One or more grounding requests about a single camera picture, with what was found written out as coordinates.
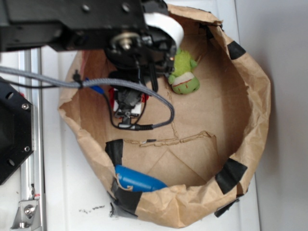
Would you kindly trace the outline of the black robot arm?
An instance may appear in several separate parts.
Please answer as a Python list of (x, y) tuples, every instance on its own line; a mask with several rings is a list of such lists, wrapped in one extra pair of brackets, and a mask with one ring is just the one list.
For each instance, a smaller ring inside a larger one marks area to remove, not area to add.
[(55, 51), (103, 50), (116, 67), (107, 78), (72, 82), (58, 81), (25, 71), (2, 67), (3, 73), (48, 83), (49, 87), (91, 88), (104, 95), (102, 87), (115, 89), (116, 110), (110, 117), (122, 122), (118, 129), (152, 130), (150, 125), (132, 123), (141, 112), (139, 103), (153, 96), (173, 106), (158, 94), (157, 79), (170, 76), (184, 37), (182, 26), (168, 12), (162, 0), (3, 0), (0, 3), (0, 50), (28, 50), (49, 46)]

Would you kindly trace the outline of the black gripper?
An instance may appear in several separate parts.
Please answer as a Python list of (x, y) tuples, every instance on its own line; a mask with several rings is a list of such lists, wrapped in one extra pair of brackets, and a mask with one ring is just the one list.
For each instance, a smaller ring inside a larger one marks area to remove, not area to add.
[[(141, 71), (113, 71), (108, 76), (110, 79), (127, 80), (133, 83), (145, 84), (141, 77)], [(128, 87), (113, 85), (112, 88), (117, 89), (115, 92), (115, 100), (118, 108), (113, 110), (114, 116), (122, 121), (119, 125), (135, 125), (142, 118), (146, 104), (141, 102), (143, 92)]]

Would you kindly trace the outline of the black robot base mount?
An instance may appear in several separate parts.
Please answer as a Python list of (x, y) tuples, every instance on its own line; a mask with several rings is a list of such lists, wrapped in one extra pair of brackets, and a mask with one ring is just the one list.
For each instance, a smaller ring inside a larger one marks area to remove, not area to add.
[(0, 184), (33, 153), (32, 104), (0, 79)]

